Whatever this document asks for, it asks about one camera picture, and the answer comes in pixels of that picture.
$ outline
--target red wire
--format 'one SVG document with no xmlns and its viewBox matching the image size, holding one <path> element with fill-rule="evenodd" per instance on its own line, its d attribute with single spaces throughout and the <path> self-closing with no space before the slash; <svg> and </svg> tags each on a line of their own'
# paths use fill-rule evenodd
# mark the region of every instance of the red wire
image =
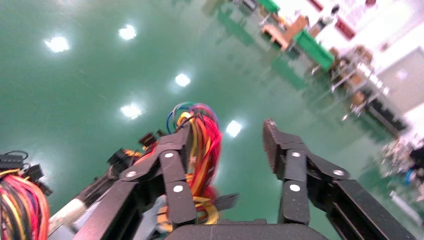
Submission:
<svg viewBox="0 0 424 240">
<path fill-rule="evenodd" d="M 26 203 L 28 204 L 30 217 L 31 217 L 31 226 L 32 226 L 31 229 L 33 230 L 34 238 L 38 239 L 39 218 L 38 218 L 38 214 L 36 214 L 36 211 L 34 209 L 35 206 L 33 205 L 33 202 L 31 201 L 31 199 L 29 198 L 28 192 L 18 182 L 15 182 L 11 180 L 10 178 L 6 178 L 5 181 L 8 184 L 10 184 L 13 188 L 15 188 L 22 195 L 22 197 L 25 199 Z"/>
<path fill-rule="evenodd" d="M 49 231 L 50 209 L 44 194 L 32 182 L 25 181 L 18 176 L 7 175 L 5 179 L 10 179 L 11 181 L 16 181 L 17 183 L 20 183 L 24 189 L 32 193 L 32 195 L 34 196 L 34 201 L 39 203 L 41 209 L 41 222 L 39 226 L 38 240 L 47 240 L 47 235 Z"/>
<path fill-rule="evenodd" d="M 216 123 L 207 116 L 203 117 L 204 127 L 200 127 L 204 134 L 202 134 L 206 139 L 211 140 L 210 147 L 205 153 L 202 161 L 194 169 L 193 180 L 191 181 L 190 187 L 192 188 L 197 181 L 200 181 L 198 189 L 196 192 L 193 192 L 194 196 L 206 197 L 205 190 L 208 188 L 208 185 L 212 182 L 212 178 L 216 171 L 216 166 L 219 160 L 219 155 L 221 152 L 221 133 L 216 125 Z M 208 190 L 208 195 L 210 199 L 215 200 L 215 193 L 211 194 L 212 190 Z"/>
</svg>

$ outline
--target electrical connector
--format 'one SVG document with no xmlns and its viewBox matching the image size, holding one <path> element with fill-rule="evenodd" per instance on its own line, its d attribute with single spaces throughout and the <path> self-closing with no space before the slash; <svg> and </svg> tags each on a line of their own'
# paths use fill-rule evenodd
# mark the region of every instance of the electrical connector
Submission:
<svg viewBox="0 0 424 240">
<path fill-rule="evenodd" d="M 29 180 L 33 183 L 36 183 L 40 178 L 44 176 L 43 171 L 39 164 L 30 166 L 23 175 L 24 177 L 29 177 Z"/>
<path fill-rule="evenodd" d="M 125 169 L 129 168 L 133 164 L 133 158 L 128 156 L 124 149 L 119 149 L 116 151 L 107 162 L 113 166 L 113 168 L 121 173 Z"/>
<path fill-rule="evenodd" d="M 148 132 L 146 135 L 144 135 L 138 140 L 138 143 L 148 148 L 152 144 L 156 143 L 156 137 L 155 135 L 153 135 L 152 132 Z"/>
<path fill-rule="evenodd" d="M 53 190 L 51 190 L 46 184 L 44 184 L 42 181 L 38 181 L 36 185 L 40 188 L 41 192 L 44 193 L 46 196 L 50 196 L 50 194 L 53 193 Z"/>
<path fill-rule="evenodd" d="M 0 170 L 22 169 L 24 167 L 24 157 L 21 155 L 0 155 Z"/>
<path fill-rule="evenodd" d="M 159 137 L 163 137 L 163 136 L 166 136 L 167 135 L 164 131 L 162 131 L 162 129 L 158 129 L 157 132 L 156 132 L 156 134 Z"/>
</svg>

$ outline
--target colorful wires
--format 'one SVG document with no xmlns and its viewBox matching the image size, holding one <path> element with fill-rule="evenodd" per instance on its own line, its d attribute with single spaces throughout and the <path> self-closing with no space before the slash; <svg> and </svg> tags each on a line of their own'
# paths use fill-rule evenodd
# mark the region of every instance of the colorful wires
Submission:
<svg viewBox="0 0 424 240">
<path fill-rule="evenodd" d="M 173 130 L 170 128 L 171 117 Z M 190 126 L 193 136 L 190 150 L 190 171 L 185 177 L 193 195 L 193 202 L 199 213 L 199 221 L 205 224 L 216 224 L 218 222 L 218 211 L 214 206 L 214 202 L 217 193 L 211 186 L 211 182 L 221 153 L 222 134 L 217 115 L 205 104 L 183 102 L 176 105 L 168 114 L 166 129 L 171 134 L 178 132 L 183 126 Z M 155 150 L 156 144 L 153 144 L 146 149 L 144 154 L 138 152 L 135 154 L 131 150 L 126 150 L 125 153 L 128 156 L 135 154 L 135 165 L 151 156 Z M 166 207 L 159 211 L 158 223 L 163 230 L 172 231 Z"/>
<path fill-rule="evenodd" d="M 19 169 L 0 172 L 2 240 L 47 240 L 50 210 L 46 196 Z"/>
</svg>

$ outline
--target equipment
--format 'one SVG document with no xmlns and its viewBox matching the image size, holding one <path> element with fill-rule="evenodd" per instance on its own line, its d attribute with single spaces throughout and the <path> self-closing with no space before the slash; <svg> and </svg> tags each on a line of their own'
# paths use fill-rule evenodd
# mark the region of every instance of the equipment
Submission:
<svg viewBox="0 0 424 240">
<path fill-rule="evenodd" d="M 280 132 L 271 119 L 263 123 L 262 138 L 271 169 L 283 181 L 278 224 L 266 224 L 266 220 L 259 219 L 252 222 L 221 220 L 218 224 L 199 225 L 196 199 L 186 177 L 195 135 L 190 121 L 194 117 L 191 116 L 175 124 L 178 132 L 159 138 L 154 151 L 120 173 L 119 179 L 101 197 L 72 239 L 136 239 L 140 226 L 149 219 L 149 209 L 156 208 L 158 198 L 164 194 L 173 230 L 165 238 L 167 240 L 325 240 L 308 227 L 308 198 L 326 212 L 343 239 L 415 239 L 356 180 L 348 179 L 345 169 L 311 153 L 299 136 Z M 152 142 L 150 137 L 143 139 Z M 130 152 L 127 151 L 123 158 L 131 158 Z M 203 207 L 209 218 L 215 219 L 208 205 Z"/>
<path fill-rule="evenodd" d="M 0 154 L 0 239 L 46 240 L 52 191 L 40 178 L 40 165 L 24 163 L 28 153 L 13 150 Z"/>
</svg>

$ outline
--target yellow wire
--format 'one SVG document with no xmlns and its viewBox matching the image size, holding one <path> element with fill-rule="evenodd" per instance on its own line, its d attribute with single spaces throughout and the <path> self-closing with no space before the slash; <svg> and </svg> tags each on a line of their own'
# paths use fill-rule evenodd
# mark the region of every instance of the yellow wire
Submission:
<svg viewBox="0 0 424 240">
<path fill-rule="evenodd" d="M 9 226 L 9 229 L 10 230 L 13 230 L 11 221 L 9 220 L 9 216 L 6 214 L 5 211 L 3 211 L 3 213 L 1 214 L 1 216 L 3 217 L 3 219 L 6 219 L 7 220 L 6 222 L 7 222 L 7 225 Z"/>
<path fill-rule="evenodd" d="M 205 225 L 210 224 L 217 224 L 218 223 L 218 210 L 217 208 L 211 204 L 211 200 L 206 197 L 201 196 L 194 196 L 193 201 L 196 203 L 195 207 L 204 207 L 207 215 L 207 221 L 204 223 Z M 171 223 L 168 220 L 168 217 L 166 214 L 160 214 L 160 213 L 166 212 L 166 207 L 163 207 L 159 210 L 158 216 L 157 216 L 157 223 L 160 225 L 160 227 L 165 230 L 166 232 L 170 233 L 173 230 L 173 227 Z"/>
<path fill-rule="evenodd" d="M 19 169 L 11 169 L 11 170 L 7 170 L 7 171 L 2 171 L 0 172 L 0 177 L 3 177 L 6 174 L 13 174 L 13 173 L 19 173 Z"/>
<path fill-rule="evenodd" d="M 1 196 L 3 197 L 3 200 L 5 201 L 5 203 L 9 206 L 9 208 L 13 212 L 13 215 L 14 215 L 16 222 L 17 222 L 17 226 L 19 228 L 20 238 L 25 239 L 24 227 L 22 226 L 22 221 L 21 221 L 21 218 L 18 215 L 18 211 L 13 206 L 12 201 L 9 199 L 9 197 L 6 194 L 3 193 Z"/>
<path fill-rule="evenodd" d="M 15 198 L 14 198 L 14 197 L 10 197 L 9 199 L 10 199 L 10 201 L 12 202 L 13 206 L 17 206 L 17 205 L 18 205 L 18 203 L 16 202 L 16 200 L 15 200 Z M 19 214 L 19 216 L 21 216 L 21 215 L 22 215 L 21 210 L 20 210 L 19 208 L 17 208 L 16 210 L 17 210 L 17 213 Z"/>
<path fill-rule="evenodd" d="M 17 194 L 18 194 L 18 195 L 19 195 L 19 197 L 22 199 L 22 203 L 23 203 L 23 206 L 25 207 L 26 215 L 28 216 L 29 225 L 31 226 L 31 224 L 32 224 L 32 219 L 31 219 L 30 206 L 28 205 L 27 201 L 24 199 L 24 197 L 22 196 L 22 194 L 21 194 L 20 192 L 18 192 Z"/>
<path fill-rule="evenodd" d="M 184 119 L 188 119 L 191 116 L 192 115 L 190 113 L 186 112 L 186 111 L 181 113 L 181 115 L 178 118 L 177 124 L 180 125 L 184 121 Z M 198 136 L 197 136 L 197 131 L 196 131 L 196 128 L 195 128 L 194 118 L 190 119 L 189 122 L 191 124 L 191 129 L 193 131 L 193 144 L 192 144 L 192 148 L 191 148 L 191 152 L 190 152 L 190 159 L 191 159 L 195 155 L 195 151 L 196 151 L 197 146 L 198 146 L 198 141 L 197 141 Z"/>
</svg>

